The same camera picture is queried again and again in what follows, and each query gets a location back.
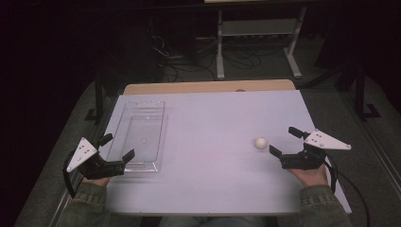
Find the white board sheet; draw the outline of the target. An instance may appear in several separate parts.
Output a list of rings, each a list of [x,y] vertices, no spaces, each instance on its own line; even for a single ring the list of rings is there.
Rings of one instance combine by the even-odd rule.
[[[264,137],[284,153],[304,141],[289,127],[312,132],[314,124],[296,91],[121,96],[107,130],[127,102],[163,101],[165,127],[158,172],[124,173],[108,186],[107,206],[143,216],[242,216],[294,213],[300,183],[278,158],[258,149]]]

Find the person's left hand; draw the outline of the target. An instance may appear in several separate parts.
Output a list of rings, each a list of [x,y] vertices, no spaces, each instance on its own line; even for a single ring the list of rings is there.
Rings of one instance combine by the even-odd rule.
[[[83,178],[82,181],[84,183],[90,183],[93,185],[98,185],[98,186],[106,186],[110,182],[110,178],[101,178],[101,179],[87,179]]]

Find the wooden table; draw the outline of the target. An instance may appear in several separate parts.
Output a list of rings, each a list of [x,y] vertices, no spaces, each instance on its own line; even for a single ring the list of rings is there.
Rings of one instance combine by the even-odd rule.
[[[187,94],[248,91],[293,91],[289,79],[229,80],[129,84],[124,95]]]

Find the black metal stand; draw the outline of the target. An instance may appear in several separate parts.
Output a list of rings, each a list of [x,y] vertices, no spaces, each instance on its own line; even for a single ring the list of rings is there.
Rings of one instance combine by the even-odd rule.
[[[100,72],[97,72],[95,76],[95,101],[95,107],[87,112],[85,120],[98,124],[103,115],[103,87]]]
[[[364,103],[365,94],[365,74],[363,67],[359,64],[357,66],[356,74],[356,95],[355,95],[355,111],[361,121],[367,118],[378,118],[380,113],[373,104]]]

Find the white metal desk frame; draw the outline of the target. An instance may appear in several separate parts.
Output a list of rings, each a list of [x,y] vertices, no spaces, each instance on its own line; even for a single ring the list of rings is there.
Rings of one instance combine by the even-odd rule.
[[[225,21],[223,13],[218,12],[218,52],[216,54],[217,79],[224,79],[224,63],[222,56],[222,40],[224,37],[234,36],[262,36],[262,35],[291,35],[291,43],[283,48],[292,75],[296,79],[302,77],[302,73],[293,56],[293,51],[305,18],[306,7],[302,7],[296,18],[288,19],[264,19],[264,20],[239,20]]]

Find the person's right hand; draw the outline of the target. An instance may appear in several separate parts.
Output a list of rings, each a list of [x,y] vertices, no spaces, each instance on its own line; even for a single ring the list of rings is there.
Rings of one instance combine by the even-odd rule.
[[[325,165],[308,170],[290,169],[289,172],[301,182],[303,187],[328,185]]]

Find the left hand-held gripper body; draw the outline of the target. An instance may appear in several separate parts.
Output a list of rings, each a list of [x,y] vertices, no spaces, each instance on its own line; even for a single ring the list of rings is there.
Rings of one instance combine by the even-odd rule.
[[[72,157],[67,161],[65,171],[71,173],[78,170],[88,180],[98,180],[123,175],[126,163],[121,161],[105,161],[97,148],[89,140],[82,137],[74,150]]]

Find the clear plastic tray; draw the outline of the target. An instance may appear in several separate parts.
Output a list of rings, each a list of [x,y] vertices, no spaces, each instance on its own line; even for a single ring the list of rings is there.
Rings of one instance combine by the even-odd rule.
[[[135,156],[124,171],[158,172],[161,166],[165,103],[163,101],[127,102],[118,124],[112,129],[108,161],[122,160],[134,150]]]

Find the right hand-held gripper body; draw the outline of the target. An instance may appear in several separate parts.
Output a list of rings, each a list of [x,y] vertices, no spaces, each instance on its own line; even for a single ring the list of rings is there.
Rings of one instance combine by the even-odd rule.
[[[316,169],[325,161],[328,150],[351,149],[349,144],[318,129],[310,132],[310,135],[302,140],[304,143],[301,151],[293,154],[282,154],[279,160],[283,169]]]

